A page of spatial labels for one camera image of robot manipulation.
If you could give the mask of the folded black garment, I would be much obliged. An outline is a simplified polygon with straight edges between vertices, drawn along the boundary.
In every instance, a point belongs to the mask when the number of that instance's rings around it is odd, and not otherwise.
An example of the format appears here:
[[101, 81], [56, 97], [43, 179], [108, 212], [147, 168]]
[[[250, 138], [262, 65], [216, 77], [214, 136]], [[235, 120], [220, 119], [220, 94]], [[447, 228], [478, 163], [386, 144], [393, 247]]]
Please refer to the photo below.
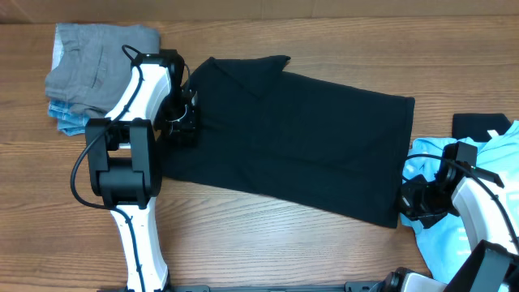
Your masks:
[[471, 138], [475, 142], [488, 142], [489, 131], [503, 135], [511, 126], [504, 114], [454, 114], [452, 136], [457, 140]]

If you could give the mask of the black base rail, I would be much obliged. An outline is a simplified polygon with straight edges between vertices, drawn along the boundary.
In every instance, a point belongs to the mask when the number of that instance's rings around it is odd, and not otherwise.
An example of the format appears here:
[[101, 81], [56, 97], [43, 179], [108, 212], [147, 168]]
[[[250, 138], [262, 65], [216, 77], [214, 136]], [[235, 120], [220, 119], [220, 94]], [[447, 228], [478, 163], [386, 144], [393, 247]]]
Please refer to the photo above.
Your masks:
[[172, 292], [369, 292], [381, 291], [382, 281], [347, 281], [341, 285], [302, 285], [302, 286], [236, 286], [210, 287], [171, 286]]

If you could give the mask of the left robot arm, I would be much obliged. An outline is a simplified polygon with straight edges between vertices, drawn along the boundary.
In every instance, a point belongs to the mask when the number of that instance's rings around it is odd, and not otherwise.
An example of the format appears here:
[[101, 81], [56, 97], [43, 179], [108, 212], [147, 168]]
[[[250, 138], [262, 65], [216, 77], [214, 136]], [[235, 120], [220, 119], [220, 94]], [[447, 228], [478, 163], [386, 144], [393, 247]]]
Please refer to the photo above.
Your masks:
[[125, 291], [171, 291], [169, 268], [161, 253], [156, 202], [162, 174], [157, 143], [192, 146], [197, 140], [199, 107], [189, 71], [175, 49], [144, 54], [124, 45], [131, 80], [116, 106], [85, 128], [91, 188], [118, 227], [127, 263]]

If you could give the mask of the folded blue jeans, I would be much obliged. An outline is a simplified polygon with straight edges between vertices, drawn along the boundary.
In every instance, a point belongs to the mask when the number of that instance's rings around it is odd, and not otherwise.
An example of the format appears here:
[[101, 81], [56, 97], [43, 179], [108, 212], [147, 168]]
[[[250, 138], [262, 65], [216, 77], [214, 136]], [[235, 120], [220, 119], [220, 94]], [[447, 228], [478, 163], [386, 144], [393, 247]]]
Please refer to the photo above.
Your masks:
[[57, 129], [65, 135], [80, 135], [90, 119], [86, 114], [75, 114], [71, 111], [72, 104], [65, 101], [51, 100], [47, 114], [57, 120]]

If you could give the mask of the black t-shirt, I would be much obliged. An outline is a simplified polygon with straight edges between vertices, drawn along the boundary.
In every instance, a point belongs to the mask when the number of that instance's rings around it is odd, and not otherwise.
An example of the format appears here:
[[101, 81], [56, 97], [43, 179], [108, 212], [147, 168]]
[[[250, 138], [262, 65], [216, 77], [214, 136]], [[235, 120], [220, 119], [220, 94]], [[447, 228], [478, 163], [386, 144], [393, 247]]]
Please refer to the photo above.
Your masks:
[[197, 143], [160, 142], [163, 175], [396, 227], [414, 99], [290, 73], [288, 63], [202, 63], [191, 76]]

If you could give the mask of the light blue t-shirt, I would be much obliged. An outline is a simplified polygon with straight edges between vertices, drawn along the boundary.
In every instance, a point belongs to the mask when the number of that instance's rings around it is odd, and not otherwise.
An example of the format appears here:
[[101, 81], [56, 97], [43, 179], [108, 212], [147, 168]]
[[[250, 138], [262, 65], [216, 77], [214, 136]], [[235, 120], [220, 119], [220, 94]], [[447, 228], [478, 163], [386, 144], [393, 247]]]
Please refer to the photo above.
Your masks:
[[[487, 142], [475, 142], [464, 138], [463, 143], [478, 149], [477, 166], [497, 173], [504, 181], [506, 207], [514, 224], [518, 223], [518, 121], [501, 135], [494, 135]], [[435, 179], [440, 162], [425, 158], [425, 154], [439, 156], [455, 138], [419, 138], [414, 140], [409, 154], [418, 158], [405, 163], [403, 175], [413, 178], [423, 175], [427, 181]], [[418, 249], [434, 279], [449, 283], [470, 255], [470, 244], [460, 217], [448, 214], [426, 229], [420, 221], [401, 216], [401, 223], [415, 232]]]

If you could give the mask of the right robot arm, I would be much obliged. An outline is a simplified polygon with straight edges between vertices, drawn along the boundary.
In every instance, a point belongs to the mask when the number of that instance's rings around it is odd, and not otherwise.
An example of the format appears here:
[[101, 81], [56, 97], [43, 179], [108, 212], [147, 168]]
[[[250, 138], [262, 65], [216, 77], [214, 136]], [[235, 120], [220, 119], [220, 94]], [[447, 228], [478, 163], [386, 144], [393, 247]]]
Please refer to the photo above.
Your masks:
[[373, 286], [374, 291], [497, 291], [518, 289], [518, 232], [505, 208], [501, 177], [477, 167], [475, 146], [447, 145], [433, 181], [406, 179], [397, 207], [410, 220], [431, 227], [448, 214], [462, 219], [471, 253], [453, 279], [444, 284], [407, 268], [398, 268]]

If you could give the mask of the folded grey shorts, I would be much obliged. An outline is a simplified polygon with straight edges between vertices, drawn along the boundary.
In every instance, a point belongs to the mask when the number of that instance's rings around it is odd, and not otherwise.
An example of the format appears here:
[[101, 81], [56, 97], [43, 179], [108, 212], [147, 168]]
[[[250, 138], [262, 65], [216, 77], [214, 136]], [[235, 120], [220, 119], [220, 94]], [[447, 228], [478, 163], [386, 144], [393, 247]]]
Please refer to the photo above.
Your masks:
[[122, 47], [157, 53], [160, 34], [143, 25], [65, 24], [56, 26], [61, 59], [45, 78], [54, 110], [103, 118], [119, 102], [131, 80], [131, 61]]

